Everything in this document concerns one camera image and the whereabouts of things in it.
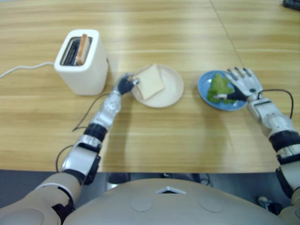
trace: dark floor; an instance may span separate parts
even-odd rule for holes
[[[23,198],[51,174],[53,173],[0,170],[0,208]],[[195,175],[192,174],[175,173],[171,175],[174,179],[195,180]],[[158,173],[130,174],[131,180],[159,178],[160,176],[161,174]],[[200,174],[200,177],[205,179],[206,174]],[[76,207],[78,208],[104,193],[106,178],[107,173],[98,173],[91,185],[84,186]],[[214,188],[253,203],[258,196],[263,195],[274,202],[281,203],[283,207],[290,205],[290,200],[281,190],[275,173],[210,174],[210,180]]]

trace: table surface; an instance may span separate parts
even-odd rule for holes
[[[124,97],[104,141],[99,171],[271,172],[278,167],[275,152],[247,109],[213,109],[200,98],[196,85],[206,71],[249,67],[265,89],[283,88],[293,94],[299,129],[300,18],[280,2],[0,2],[0,73],[53,62],[71,30],[96,29],[110,62],[104,92],[122,73],[150,63],[171,66],[185,84],[181,100],[163,109],[143,106],[130,94]],[[288,95],[265,95],[289,114]],[[21,69],[1,78],[0,169],[53,171],[59,151],[82,133],[71,130],[94,98],[73,94],[53,66]]]

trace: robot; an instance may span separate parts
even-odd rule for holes
[[[199,183],[175,179],[127,182],[74,209],[84,184],[93,181],[105,134],[121,110],[122,95],[138,83],[123,75],[85,129],[58,172],[22,200],[0,209],[1,225],[299,225],[300,136],[292,120],[261,96],[248,68],[229,69],[235,93],[215,98],[247,101],[247,108],[277,153],[277,177],[291,206],[276,216],[262,207]]]

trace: blue plate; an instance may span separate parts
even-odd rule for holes
[[[232,103],[225,104],[222,101],[219,103],[213,103],[206,99],[207,95],[208,95],[208,90],[210,89],[211,81],[215,77],[216,73],[220,73],[222,75],[222,77],[225,77],[225,73],[230,74],[230,73],[228,73],[226,71],[222,71],[222,70],[213,70],[213,71],[209,71],[209,72],[205,73],[203,76],[201,76],[198,81],[198,91],[199,91],[201,97],[203,98],[203,100],[207,104],[211,105],[212,107],[220,109],[220,110],[235,111],[235,110],[243,108],[247,104],[244,101],[236,101],[234,104],[232,104]],[[228,83],[228,87],[233,88],[233,85],[231,83]]]

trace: white plate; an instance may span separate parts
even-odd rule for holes
[[[160,69],[165,88],[147,100],[142,98],[137,87],[132,89],[132,94],[136,100],[146,106],[163,108],[173,105],[181,98],[184,91],[184,83],[180,74],[173,68],[162,64],[157,64],[157,67]]]

